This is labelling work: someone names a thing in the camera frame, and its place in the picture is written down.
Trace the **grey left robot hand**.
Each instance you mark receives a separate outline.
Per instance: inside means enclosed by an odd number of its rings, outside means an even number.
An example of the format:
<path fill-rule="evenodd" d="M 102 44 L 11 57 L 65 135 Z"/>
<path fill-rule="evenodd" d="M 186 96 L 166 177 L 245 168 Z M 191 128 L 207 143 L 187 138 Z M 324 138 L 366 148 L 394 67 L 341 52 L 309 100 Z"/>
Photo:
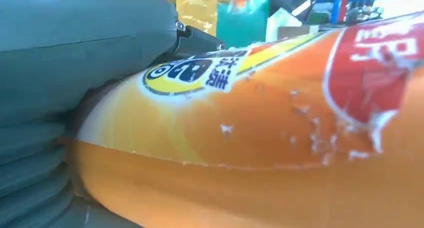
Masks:
<path fill-rule="evenodd" d="M 109 80 L 222 47 L 167 0 L 0 0 L 0 125 L 49 118 Z"/>

